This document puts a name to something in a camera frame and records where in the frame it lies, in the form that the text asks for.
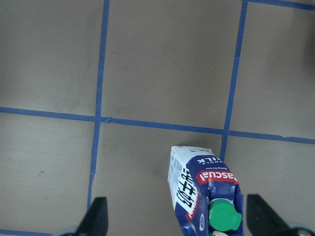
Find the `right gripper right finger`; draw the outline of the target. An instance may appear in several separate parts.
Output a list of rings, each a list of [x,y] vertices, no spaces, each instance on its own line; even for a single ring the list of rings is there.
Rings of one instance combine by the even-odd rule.
[[[289,236],[291,229],[258,194],[247,195],[246,223],[252,236]]]

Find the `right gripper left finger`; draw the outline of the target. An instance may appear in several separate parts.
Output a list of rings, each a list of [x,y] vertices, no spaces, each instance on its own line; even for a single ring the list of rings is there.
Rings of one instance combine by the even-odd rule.
[[[76,230],[77,236],[106,236],[108,206],[106,197],[96,197]]]

